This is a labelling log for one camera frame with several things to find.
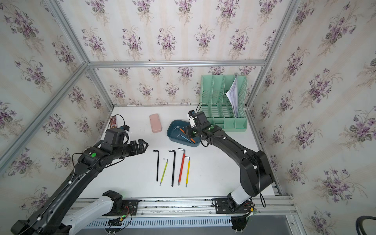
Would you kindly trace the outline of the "red handled hex key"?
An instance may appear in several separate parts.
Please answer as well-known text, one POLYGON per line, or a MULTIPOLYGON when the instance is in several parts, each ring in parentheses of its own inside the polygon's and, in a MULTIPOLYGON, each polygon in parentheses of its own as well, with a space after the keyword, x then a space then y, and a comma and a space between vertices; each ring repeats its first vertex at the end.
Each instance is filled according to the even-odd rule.
POLYGON ((183 152, 183 154, 182 154, 182 161, 181 161, 181 165, 180 165, 180 171, 179 171, 179 178, 178 178, 178 186, 180 186, 181 180, 182 180, 182 174, 183 174, 183 167, 184 167, 185 157, 186 157, 186 150, 183 149, 183 148, 178 148, 178 150, 183 152))

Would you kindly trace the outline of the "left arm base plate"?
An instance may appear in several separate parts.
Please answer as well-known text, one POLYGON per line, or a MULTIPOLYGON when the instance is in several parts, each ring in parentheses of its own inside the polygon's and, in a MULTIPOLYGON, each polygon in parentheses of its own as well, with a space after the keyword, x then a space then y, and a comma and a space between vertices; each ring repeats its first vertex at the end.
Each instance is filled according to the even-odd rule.
POLYGON ((119 201, 115 202, 111 211, 103 216, 120 216, 127 215, 128 213, 136 215, 138 204, 139 200, 123 199, 121 203, 119 201))

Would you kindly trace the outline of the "orange handled hex key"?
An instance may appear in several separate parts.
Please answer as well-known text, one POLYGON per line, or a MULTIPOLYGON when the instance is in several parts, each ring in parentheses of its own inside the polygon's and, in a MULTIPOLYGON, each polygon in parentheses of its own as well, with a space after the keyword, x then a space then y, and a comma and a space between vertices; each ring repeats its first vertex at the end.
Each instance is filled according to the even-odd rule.
MULTIPOLYGON (((177 135, 181 134, 181 135, 185 135, 186 137, 188 137, 188 136, 186 135, 186 132, 185 132, 185 131, 183 130, 183 128, 180 127, 180 126, 174 127, 173 130, 174 130, 174 131, 178 131, 178 134, 177 134, 177 135)), ((190 142, 190 143, 193 143, 193 144, 196 143, 196 141, 195 141, 193 138, 189 138, 189 139, 191 139, 191 142, 190 142)))

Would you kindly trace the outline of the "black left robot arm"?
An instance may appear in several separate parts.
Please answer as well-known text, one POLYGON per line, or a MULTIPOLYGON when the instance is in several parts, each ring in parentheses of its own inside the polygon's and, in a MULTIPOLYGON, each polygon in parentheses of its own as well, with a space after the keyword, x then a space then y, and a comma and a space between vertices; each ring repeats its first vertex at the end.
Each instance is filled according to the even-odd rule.
POLYGON ((18 220, 11 228, 14 235, 53 235, 63 228, 63 218, 85 188, 113 160, 124 159, 146 152, 149 144, 143 139, 125 144, 109 144, 104 140, 86 149, 72 172, 45 202, 27 220, 18 220))

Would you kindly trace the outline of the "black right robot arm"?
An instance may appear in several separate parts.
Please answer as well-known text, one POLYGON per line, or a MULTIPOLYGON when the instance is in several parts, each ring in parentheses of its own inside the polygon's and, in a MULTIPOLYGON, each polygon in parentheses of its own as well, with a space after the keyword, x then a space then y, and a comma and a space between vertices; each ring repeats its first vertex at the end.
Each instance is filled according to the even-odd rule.
POLYGON ((240 186, 228 195, 228 205, 236 207, 261 195, 275 182, 267 155, 259 150, 248 149, 232 139, 221 127, 210 124, 204 112, 189 111, 188 135, 198 137, 228 155, 240 169, 240 186))

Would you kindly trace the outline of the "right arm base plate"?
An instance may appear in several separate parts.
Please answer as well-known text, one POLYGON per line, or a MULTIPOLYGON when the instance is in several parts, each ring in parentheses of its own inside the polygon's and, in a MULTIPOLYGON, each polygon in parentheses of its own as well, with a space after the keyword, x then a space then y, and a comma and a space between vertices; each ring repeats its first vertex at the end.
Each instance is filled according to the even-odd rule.
POLYGON ((258 212, 251 199, 237 204, 231 198, 213 198, 211 204, 216 214, 252 214, 258 212))

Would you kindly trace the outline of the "yellow handled hex key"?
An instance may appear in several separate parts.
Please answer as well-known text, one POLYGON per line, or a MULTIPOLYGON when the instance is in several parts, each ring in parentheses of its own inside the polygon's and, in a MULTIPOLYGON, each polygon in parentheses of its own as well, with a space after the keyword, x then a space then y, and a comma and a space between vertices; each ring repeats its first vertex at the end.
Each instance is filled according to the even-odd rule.
POLYGON ((189 156, 186 156, 185 158, 188 159, 187 174, 186 174, 186 183, 185 183, 185 187, 187 188, 188 187, 188 183, 189 183, 191 158, 189 156))

